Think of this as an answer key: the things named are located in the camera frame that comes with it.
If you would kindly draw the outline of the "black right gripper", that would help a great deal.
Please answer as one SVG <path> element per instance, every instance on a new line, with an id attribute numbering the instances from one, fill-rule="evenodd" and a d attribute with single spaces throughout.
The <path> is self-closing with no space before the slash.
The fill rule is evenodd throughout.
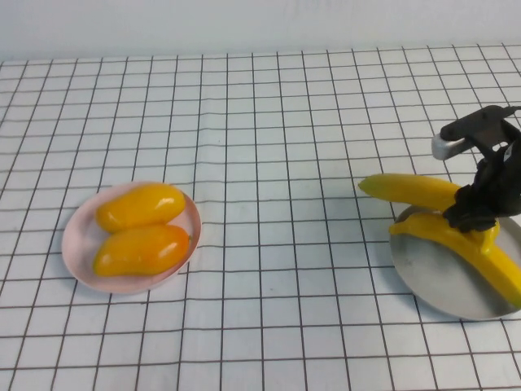
<path id="1" fill-rule="evenodd" d="M 451 228 L 461 233 L 486 231 L 498 217 L 520 214 L 520 137 L 494 150 L 478 143 L 483 159 L 474 185 L 460 187 L 455 203 L 443 212 Z"/>

